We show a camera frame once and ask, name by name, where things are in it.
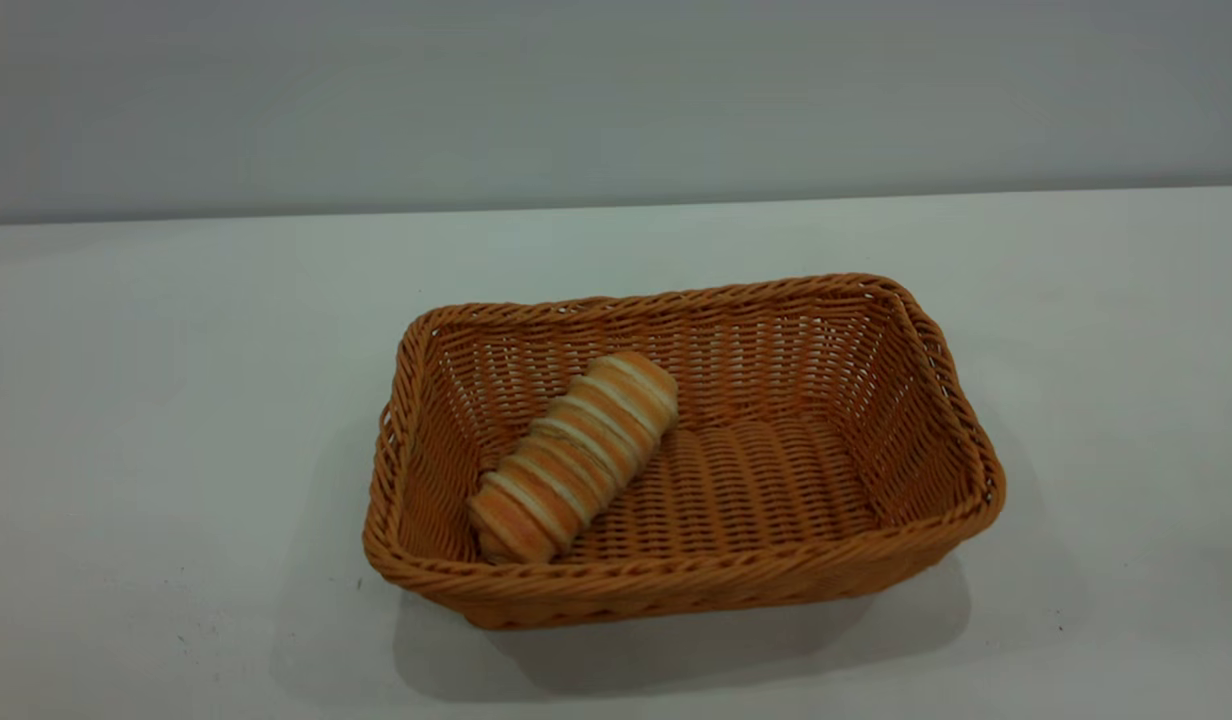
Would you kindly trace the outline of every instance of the rectangular basket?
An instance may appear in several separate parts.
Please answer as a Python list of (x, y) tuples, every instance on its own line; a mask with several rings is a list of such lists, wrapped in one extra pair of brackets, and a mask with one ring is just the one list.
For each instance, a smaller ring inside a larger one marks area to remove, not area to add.
[[(479, 475), (618, 350), (674, 375), (679, 428), (569, 555), (479, 561)], [(363, 546), (478, 626), (564, 625), (877, 592), (986, 529), (1004, 491), (940, 328), (886, 277), (461, 305), (398, 346)]]

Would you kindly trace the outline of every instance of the white table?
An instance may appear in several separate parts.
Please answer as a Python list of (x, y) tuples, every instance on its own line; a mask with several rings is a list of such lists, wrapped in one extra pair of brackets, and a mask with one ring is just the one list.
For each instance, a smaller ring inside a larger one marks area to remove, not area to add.
[[(460, 301), (862, 270), (999, 523), (860, 600), (480, 632), (359, 534)], [(1232, 718), (1232, 187), (0, 227), (0, 718)]]

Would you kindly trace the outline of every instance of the basket rim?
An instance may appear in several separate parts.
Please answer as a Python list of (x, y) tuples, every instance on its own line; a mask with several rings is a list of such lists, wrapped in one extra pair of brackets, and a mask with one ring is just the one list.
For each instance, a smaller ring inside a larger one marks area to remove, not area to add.
[[(813, 539), (807, 542), (782, 542), (750, 551), (736, 551), (685, 557), (647, 557), (585, 563), (488, 565), (414, 556), (398, 546), (400, 528), (402, 478), (386, 477), (386, 462), (395, 468), (407, 466), (415, 415), (407, 407), (419, 404), (420, 375), (415, 360), (424, 356), (430, 338), (444, 328), (487, 324), (579, 323), (590, 316), (644, 316), (658, 309), (690, 307), (727, 307), (744, 305), (756, 296), (764, 301), (797, 300), (808, 295), (841, 293), (844, 297), (875, 292), (898, 302), (901, 330), (907, 345), (922, 354), (922, 383), (926, 392), (944, 397), (941, 420), (945, 430), (958, 439), (972, 475), (973, 492), (954, 509), (939, 517), (880, 528), (856, 536)], [(404, 409), (404, 418), (391, 414)], [(397, 452), (389, 436), (400, 439)], [(718, 571), (731, 582), (736, 573), (748, 579), (770, 579), (793, 571), (830, 568), (854, 562), (875, 562), (910, 555), (923, 547), (952, 547), (981, 533), (999, 515), (1005, 501), (1004, 473), (994, 448), (981, 428), (971, 404), (965, 401), (958, 374), (950, 358), (945, 337), (935, 322), (901, 284), (882, 275), (844, 272), (786, 277), (759, 284), (729, 284), (715, 288), (660, 292), (655, 295), (606, 297), (515, 305), (514, 302), (471, 302), (447, 305), (420, 314), (407, 328), (398, 345), (395, 378), (388, 404), (379, 413), (379, 435), (375, 452), (372, 501), (363, 525), (363, 550), (373, 568), (397, 584), (425, 594), (460, 594), (466, 600), (503, 600), (513, 594), (520, 600), (564, 595), (575, 598), (628, 597), (662, 592), (705, 592), (717, 588)], [(638, 579), (636, 592), (627, 584), (620, 592), (607, 587), (611, 578)]]

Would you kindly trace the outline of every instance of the bread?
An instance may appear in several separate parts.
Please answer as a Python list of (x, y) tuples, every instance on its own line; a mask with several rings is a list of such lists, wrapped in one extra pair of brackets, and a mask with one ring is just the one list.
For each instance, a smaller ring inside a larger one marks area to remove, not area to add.
[(548, 562), (606, 510), (678, 423), (678, 383), (636, 353), (594, 360), (513, 455), (483, 473), (469, 524), (492, 562)]

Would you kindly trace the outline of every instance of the white wall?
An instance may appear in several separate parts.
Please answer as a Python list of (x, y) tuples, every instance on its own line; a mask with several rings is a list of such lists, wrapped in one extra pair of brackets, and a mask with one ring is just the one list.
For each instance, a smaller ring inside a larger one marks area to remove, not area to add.
[(0, 0), (0, 219), (1232, 182), (1232, 0)]

